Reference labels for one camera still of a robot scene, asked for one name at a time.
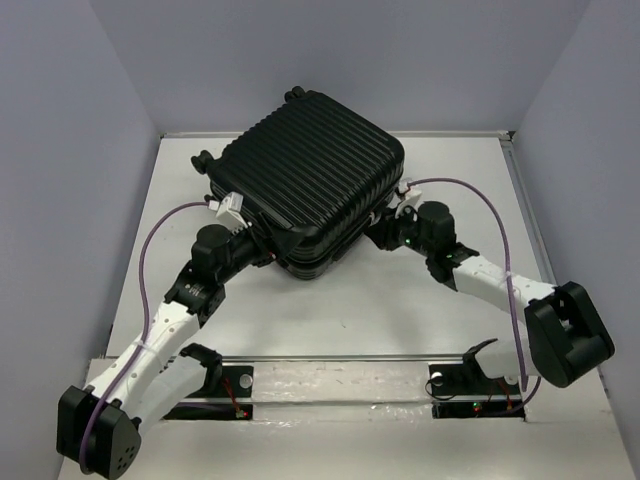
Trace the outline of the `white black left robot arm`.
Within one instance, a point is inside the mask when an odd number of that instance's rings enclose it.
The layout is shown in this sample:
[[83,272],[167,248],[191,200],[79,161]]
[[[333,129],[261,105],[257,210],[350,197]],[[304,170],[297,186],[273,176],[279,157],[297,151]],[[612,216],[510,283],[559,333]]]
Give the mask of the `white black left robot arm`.
[[247,267],[286,257],[302,238],[294,228],[265,221],[236,231],[221,224],[202,227],[157,311],[143,308],[141,333],[99,376],[61,395],[57,452],[77,462],[83,474],[120,478],[152,422],[188,394],[219,388],[218,354],[189,340],[224,301],[226,282]]

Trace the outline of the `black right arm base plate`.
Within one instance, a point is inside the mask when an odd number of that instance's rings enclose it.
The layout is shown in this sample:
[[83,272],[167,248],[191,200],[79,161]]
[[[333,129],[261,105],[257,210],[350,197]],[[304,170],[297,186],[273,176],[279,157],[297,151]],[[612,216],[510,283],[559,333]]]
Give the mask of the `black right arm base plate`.
[[434,419],[526,418],[518,385],[489,379],[463,363],[431,364],[425,393]]

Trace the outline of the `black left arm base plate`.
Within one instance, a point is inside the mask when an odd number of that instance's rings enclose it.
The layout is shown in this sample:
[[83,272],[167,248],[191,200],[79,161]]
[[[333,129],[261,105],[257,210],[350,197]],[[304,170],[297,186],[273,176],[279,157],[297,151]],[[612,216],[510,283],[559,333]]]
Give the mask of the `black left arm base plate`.
[[176,404],[165,420],[251,421],[254,368],[249,365],[223,366],[208,373],[203,386]]

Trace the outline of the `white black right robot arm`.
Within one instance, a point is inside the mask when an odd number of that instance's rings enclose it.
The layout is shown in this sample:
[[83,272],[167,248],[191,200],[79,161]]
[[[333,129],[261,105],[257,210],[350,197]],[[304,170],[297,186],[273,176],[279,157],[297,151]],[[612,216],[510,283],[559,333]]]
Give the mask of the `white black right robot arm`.
[[460,379],[470,391],[527,376],[566,388],[615,353],[582,285],[544,283],[492,263],[458,240],[454,217],[441,202],[387,208],[365,234],[381,250],[406,247],[422,255],[436,282],[509,314],[510,339],[489,339],[467,351]]

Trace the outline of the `black hard-shell suitcase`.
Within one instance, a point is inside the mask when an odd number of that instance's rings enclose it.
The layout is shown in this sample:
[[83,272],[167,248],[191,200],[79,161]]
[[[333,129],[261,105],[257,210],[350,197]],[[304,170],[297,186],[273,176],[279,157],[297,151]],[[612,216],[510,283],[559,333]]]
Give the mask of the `black hard-shell suitcase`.
[[401,142],[328,95],[293,87],[284,103],[226,145],[192,156],[212,196],[243,197],[260,234],[290,231],[298,244],[279,265],[320,277],[389,204],[404,173]]

